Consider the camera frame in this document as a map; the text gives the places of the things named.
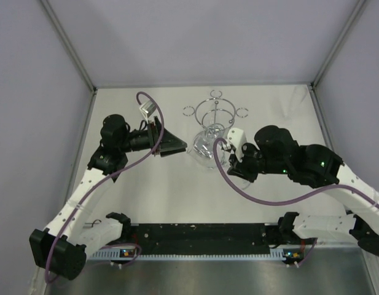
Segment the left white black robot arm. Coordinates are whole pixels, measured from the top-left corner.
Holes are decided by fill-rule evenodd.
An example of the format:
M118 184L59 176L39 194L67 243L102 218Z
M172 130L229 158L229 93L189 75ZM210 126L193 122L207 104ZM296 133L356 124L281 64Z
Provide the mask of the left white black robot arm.
M130 218L123 213L109 213L97 226L84 229L104 193L127 166L129 152L149 150L166 157L187 149L187 143L165 129L158 117L141 130L131 130L123 116L112 114L103 120L100 134L100 145L64 207L44 229L33 230L29 237L35 264L46 275L73 280L99 249L131 239Z

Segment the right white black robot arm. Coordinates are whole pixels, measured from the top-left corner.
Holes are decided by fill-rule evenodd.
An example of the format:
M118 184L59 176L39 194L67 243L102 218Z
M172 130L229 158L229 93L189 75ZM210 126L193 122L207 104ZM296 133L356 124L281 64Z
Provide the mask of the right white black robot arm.
M300 145L287 129L276 125L261 128L253 143L247 142L243 130L232 128L220 146L230 154L229 169L222 174L225 181L254 203L281 207L324 193L350 210L339 216L288 212L278 221L284 242L338 240L355 243L379 256L379 192L361 180L334 151L320 144ZM292 200L266 201L243 192L229 178L236 176L253 183L259 175L286 175L312 190Z

